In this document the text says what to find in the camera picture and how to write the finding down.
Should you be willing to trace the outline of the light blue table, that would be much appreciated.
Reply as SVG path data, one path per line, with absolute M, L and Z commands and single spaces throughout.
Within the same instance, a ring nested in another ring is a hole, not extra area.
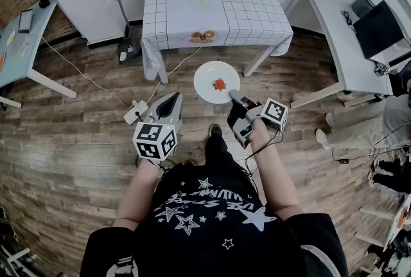
M 39 3 L 35 3 L 28 8 L 33 9 L 31 29 L 28 34 L 18 33 L 20 15 L 0 30 L 0 54 L 2 52 L 6 53 L 4 66 L 0 71 L 0 88 L 23 78 L 30 78 L 64 96 L 76 98 L 76 92 L 33 69 L 33 63 L 42 40 L 42 35 L 51 14 L 57 6 L 57 0 L 49 1 L 50 5 L 46 8 L 40 8 Z M 16 31 L 15 38 L 12 44 L 7 46 L 8 37 L 14 30 Z

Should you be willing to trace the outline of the black floor stand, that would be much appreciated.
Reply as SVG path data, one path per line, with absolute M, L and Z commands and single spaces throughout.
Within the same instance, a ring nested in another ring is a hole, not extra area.
M 136 58 L 141 53 L 141 44 L 139 43 L 136 35 L 137 28 L 132 26 L 130 21 L 128 20 L 123 3 L 121 0 L 116 0 L 119 4 L 121 13 L 124 17 L 126 22 L 126 33 L 125 38 L 122 42 L 118 44 L 118 57 L 119 62 L 123 63 L 133 58 Z

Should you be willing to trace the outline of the white desk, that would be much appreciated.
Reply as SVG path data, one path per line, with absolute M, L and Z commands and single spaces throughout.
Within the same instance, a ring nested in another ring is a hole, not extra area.
M 292 0 L 285 10 L 290 24 L 298 28 L 307 27 L 309 20 L 317 20 L 328 42 L 338 77 L 337 83 L 291 102 L 291 108 L 302 107 L 341 91 L 367 93 L 370 100 L 376 94 L 392 94 L 389 77 L 374 73 L 374 62 L 365 59 L 342 11 L 355 18 L 350 5 L 343 0 Z

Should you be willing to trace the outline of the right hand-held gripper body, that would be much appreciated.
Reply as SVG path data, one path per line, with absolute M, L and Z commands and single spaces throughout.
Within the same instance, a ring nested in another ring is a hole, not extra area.
M 249 126 L 241 130 L 240 122 L 237 121 L 232 129 L 234 137 L 243 149 L 246 149 L 250 143 L 249 136 L 253 131 L 252 124 L 255 119 L 262 119 L 267 127 L 283 133 L 288 117 L 288 108 L 285 105 L 269 98 L 265 104 L 248 99 L 247 104 L 243 106 L 247 109 L 245 119 L 249 122 Z

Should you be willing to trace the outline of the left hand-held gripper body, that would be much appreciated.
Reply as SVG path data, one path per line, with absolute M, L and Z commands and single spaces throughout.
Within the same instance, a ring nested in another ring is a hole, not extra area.
M 181 139 L 177 134 L 181 125 L 181 115 L 155 119 L 153 113 L 148 114 L 143 122 L 137 123 L 133 136 L 138 156 L 154 161 L 165 161 L 174 156 Z

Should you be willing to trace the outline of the person's right forearm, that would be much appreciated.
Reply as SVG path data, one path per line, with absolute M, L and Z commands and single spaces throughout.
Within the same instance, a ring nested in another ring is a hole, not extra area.
M 261 119 L 255 119 L 249 136 L 265 198 L 270 209 L 283 220 L 302 213 L 294 182 Z

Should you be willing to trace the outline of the white round plate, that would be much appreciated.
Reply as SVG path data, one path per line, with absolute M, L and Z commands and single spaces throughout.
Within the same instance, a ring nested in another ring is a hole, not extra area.
M 215 80 L 222 78 L 226 89 L 222 92 L 214 89 Z M 237 71 L 228 63 L 210 61 L 201 65 L 193 79 L 197 94 L 205 101 L 212 104 L 225 104 L 231 101 L 229 91 L 240 90 L 240 77 Z

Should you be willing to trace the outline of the black monitor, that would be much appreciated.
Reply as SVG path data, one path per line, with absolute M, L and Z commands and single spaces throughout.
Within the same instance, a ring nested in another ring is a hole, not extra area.
M 356 38 L 367 60 L 394 45 L 411 49 L 411 39 L 392 8 L 382 0 L 353 24 Z

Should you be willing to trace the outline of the black box device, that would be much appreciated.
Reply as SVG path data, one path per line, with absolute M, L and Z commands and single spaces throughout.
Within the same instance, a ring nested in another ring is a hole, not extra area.
M 358 18 L 362 18 L 368 12 L 370 12 L 375 7 L 375 4 L 371 0 L 355 0 L 351 4 L 353 12 Z

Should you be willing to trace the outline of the white power strip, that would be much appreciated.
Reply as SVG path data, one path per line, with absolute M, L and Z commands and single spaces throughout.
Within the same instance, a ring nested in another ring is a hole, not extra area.
M 124 120 L 128 125 L 137 121 L 148 110 L 147 103 L 143 100 L 140 102 L 132 101 L 130 110 L 124 115 Z

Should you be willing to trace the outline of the person's black star t-shirt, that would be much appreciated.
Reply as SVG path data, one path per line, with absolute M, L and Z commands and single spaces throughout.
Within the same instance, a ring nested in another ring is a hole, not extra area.
M 173 167 L 135 231 L 93 232 L 80 277 L 348 277 L 329 215 L 281 219 L 239 170 Z

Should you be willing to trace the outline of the metal rack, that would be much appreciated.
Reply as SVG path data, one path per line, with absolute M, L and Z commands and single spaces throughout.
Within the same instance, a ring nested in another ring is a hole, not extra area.
M 3 207 L 0 206 L 0 250 L 3 246 L 10 254 L 16 254 L 16 245 L 19 242 L 19 237 L 17 236 L 14 228 L 8 223 L 6 212 Z M 13 261 L 10 265 L 16 270 L 20 277 L 38 277 L 32 272 L 28 272 L 23 264 L 20 263 L 19 259 Z

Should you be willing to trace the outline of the person's left forearm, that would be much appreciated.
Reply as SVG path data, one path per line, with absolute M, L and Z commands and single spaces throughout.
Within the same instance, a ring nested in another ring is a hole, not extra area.
M 158 175 L 159 167 L 157 165 L 146 159 L 140 162 L 137 172 L 120 202 L 114 227 L 134 231 L 144 220 L 150 211 Z

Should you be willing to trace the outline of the person's black trouser leg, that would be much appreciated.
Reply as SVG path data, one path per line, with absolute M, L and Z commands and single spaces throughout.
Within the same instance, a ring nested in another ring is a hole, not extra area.
M 205 144 L 205 165 L 217 172 L 240 175 L 249 179 L 249 173 L 233 159 L 227 145 L 219 133 L 209 136 Z

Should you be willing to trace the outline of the white tablet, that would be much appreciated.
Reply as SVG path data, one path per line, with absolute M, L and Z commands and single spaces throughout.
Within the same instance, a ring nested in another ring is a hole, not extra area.
M 28 34 L 31 29 L 33 9 L 23 10 L 20 13 L 18 33 Z

